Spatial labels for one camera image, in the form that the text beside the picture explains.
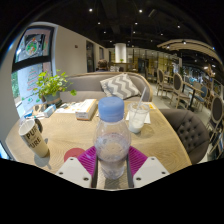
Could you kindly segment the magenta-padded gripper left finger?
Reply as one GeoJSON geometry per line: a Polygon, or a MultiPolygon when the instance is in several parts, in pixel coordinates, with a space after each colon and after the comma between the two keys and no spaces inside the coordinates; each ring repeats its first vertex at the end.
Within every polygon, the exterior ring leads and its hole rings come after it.
{"type": "Polygon", "coordinates": [[[84,188],[95,188],[98,161],[95,147],[87,150],[72,148],[64,155],[64,163],[56,175],[84,188]]]}

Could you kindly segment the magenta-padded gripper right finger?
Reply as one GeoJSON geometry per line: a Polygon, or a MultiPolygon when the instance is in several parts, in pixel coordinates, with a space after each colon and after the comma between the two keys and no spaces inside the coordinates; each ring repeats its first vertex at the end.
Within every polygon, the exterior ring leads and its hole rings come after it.
{"type": "Polygon", "coordinates": [[[127,178],[130,188],[143,187],[168,174],[169,172],[156,157],[147,157],[136,148],[129,148],[127,157],[127,178]]]}

